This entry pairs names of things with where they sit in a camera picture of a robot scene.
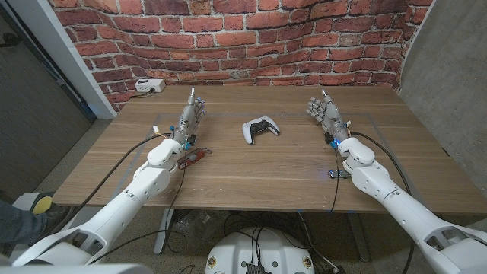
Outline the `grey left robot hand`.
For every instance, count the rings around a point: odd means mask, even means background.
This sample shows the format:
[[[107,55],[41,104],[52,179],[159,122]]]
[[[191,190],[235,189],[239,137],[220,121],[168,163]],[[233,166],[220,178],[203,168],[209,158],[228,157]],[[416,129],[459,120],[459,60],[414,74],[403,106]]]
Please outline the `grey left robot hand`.
[[[191,87],[187,104],[178,119],[178,124],[173,130],[174,141],[181,144],[182,148],[187,151],[196,142],[196,131],[202,117],[205,114],[205,101],[196,96],[195,88]]]

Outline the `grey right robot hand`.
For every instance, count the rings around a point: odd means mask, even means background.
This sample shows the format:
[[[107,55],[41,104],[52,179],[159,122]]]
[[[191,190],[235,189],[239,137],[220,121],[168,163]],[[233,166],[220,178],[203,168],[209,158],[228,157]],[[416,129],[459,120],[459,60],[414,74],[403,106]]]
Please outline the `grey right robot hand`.
[[[326,144],[337,148],[341,142],[350,137],[348,124],[343,120],[338,107],[326,90],[321,90],[323,99],[312,97],[307,104],[306,112],[321,125]]]

